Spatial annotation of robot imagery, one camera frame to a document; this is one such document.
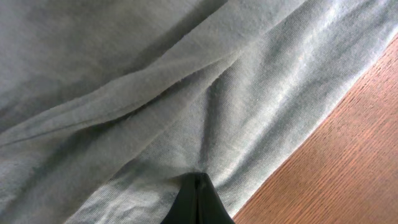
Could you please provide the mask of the light blue t-shirt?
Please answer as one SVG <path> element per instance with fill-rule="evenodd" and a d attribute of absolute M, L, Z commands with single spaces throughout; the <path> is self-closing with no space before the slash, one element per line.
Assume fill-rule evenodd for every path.
<path fill-rule="evenodd" d="M 159 223 L 184 177 L 229 215 L 397 34 L 397 2 L 1 2 L 1 222 Z"/>

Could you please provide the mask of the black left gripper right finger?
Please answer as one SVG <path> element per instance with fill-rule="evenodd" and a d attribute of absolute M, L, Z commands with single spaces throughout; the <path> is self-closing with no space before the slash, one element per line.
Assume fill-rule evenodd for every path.
<path fill-rule="evenodd" d="M 195 173 L 197 224 L 234 224 L 208 174 Z"/>

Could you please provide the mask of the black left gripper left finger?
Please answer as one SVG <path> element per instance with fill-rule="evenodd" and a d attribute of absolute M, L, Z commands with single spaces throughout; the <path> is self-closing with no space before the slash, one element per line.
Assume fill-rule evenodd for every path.
<path fill-rule="evenodd" d="M 161 224 L 196 224 L 197 222 L 197 175 L 184 176 L 181 188 Z"/>

